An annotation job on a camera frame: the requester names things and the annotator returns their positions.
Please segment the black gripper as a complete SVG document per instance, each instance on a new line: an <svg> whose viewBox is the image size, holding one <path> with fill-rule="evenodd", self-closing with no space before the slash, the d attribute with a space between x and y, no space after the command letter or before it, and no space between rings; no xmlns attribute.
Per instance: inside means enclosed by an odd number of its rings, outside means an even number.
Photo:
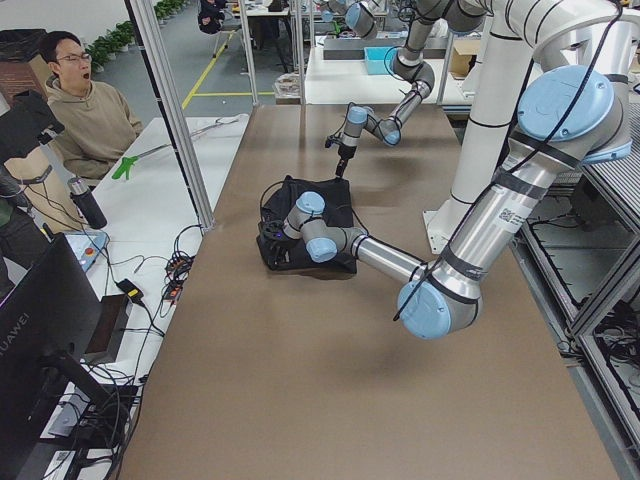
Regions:
<svg viewBox="0 0 640 480"><path fill-rule="evenodd" d="M267 238L265 242L270 267L288 268L290 264L289 250L293 247L293 241L289 238Z"/></svg>
<svg viewBox="0 0 640 480"><path fill-rule="evenodd" d="M335 176L337 178L342 178L346 167L348 165L348 160L354 157L356 152L356 148L354 146L340 145L338 148L338 154L340 160L336 165Z"/></svg>

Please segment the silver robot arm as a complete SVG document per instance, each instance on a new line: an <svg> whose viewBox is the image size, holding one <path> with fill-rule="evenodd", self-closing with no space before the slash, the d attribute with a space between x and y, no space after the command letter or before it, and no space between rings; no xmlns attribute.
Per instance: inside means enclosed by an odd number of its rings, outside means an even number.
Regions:
<svg viewBox="0 0 640 480"><path fill-rule="evenodd" d="M414 110L430 96L435 73L424 59L423 51L436 22L443 20L456 34L469 33L480 26L486 11L471 1L403 1L399 18L408 25L404 44L383 57L386 72L409 86L402 100L385 117L365 105L349 103L341 128L328 136L326 146L338 146L339 161L335 176L341 178L355 156L363 132L393 147L401 140L401 130Z"/></svg>
<svg viewBox="0 0 640 480"><path fill-rule="evenodd" d="M428 226L435 261L337 225L339 204L290 178L262 204L257 243L273 270L354 259L402 281L397 318L432 339L476 320L481 281L559 174L629 155L627 74L639 14L616 1L411 1L399 15L409 33L390 71L410 90L385 118L349 106L342 130L329 137L338 173L363 132L398 144L433 91L423 51L436 22L457 34L490 22L451 195Z"/></svg>

